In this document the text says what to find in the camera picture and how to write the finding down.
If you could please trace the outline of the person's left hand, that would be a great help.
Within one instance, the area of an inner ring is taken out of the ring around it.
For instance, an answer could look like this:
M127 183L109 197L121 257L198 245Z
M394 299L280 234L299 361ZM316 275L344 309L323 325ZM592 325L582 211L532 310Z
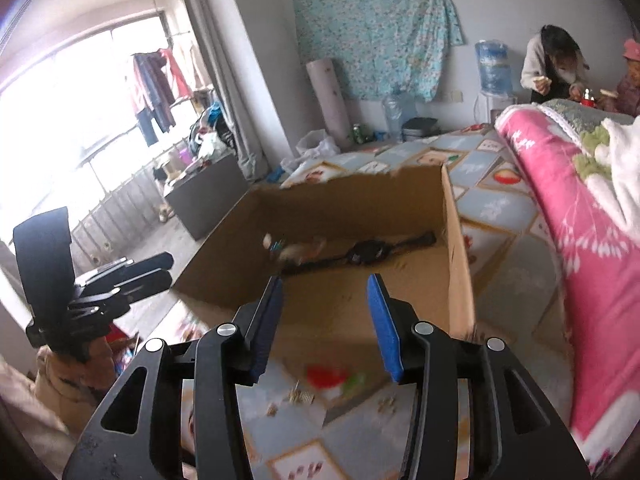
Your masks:
M56 353L48 346L37 353L36 398L54 411L66 404L95 408L116 380L114 351L105 338L91 341L89 359Z

